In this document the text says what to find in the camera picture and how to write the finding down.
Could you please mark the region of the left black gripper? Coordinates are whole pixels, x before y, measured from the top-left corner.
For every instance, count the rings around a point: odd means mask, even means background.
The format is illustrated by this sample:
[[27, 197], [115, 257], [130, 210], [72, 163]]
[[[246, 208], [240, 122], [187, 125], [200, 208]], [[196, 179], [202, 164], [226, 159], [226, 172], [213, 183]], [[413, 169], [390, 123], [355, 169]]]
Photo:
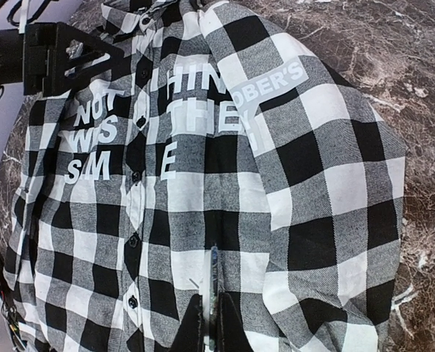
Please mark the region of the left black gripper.
[[[70, 56], [72, 41], [80, 54]], [[23, 36], [23, 94], [59, 96], [124, 58], [124, 51], [63, 22], [27, 25]]]

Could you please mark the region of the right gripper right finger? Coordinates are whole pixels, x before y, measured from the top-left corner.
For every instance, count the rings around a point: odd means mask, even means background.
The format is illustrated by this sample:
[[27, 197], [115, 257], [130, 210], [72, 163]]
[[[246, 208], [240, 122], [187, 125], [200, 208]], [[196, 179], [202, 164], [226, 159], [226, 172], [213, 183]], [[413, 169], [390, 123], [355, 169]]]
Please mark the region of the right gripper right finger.
[[216, 325], [218, 351], [253, 352], [229, 293], [219, 294]]

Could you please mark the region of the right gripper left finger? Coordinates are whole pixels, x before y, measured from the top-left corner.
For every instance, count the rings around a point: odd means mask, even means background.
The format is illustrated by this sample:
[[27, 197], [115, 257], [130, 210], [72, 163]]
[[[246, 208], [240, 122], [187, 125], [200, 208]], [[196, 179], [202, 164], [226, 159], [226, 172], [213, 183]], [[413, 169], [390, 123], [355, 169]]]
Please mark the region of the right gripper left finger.
[[204, 323], [202, 315], [202, 296], [194, 294], [186, 309], [183, 320], [169, 352], [203, 352]]

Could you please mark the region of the white round brooch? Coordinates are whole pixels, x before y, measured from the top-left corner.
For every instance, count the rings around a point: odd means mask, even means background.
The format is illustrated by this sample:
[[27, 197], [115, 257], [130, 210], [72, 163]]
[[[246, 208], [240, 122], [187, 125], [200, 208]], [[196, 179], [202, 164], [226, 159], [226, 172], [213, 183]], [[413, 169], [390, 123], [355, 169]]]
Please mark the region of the white round brooch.
[[219, 249], [214, 245], [205, 253], [197, 302], [191, 305], [197, 324], [196, 351], [219, 350], [219, 295]]

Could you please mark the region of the black white plaid shirt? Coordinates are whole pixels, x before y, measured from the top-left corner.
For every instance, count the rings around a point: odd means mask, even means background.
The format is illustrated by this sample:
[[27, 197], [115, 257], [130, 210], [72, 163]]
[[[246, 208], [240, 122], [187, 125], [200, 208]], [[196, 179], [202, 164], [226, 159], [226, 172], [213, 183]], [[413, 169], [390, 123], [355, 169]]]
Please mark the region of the black white plaid shirt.
[[113, 68], [39, 99], [4, 277], [28, 351], [168, 351], [219, 249], [253, 351], [380, 351], [406, 148], [231, 1], [104, 1]]

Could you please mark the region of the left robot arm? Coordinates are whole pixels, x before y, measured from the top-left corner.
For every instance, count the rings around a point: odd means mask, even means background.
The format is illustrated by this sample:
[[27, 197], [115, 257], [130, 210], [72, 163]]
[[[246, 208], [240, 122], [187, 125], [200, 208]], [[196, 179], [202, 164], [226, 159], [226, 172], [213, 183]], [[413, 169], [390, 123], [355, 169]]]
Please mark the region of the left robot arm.
[[124, 51], [66, 23], [0, 30], [0, 87], [21, 82], [25, 95], [59, 96], [114, 67]]

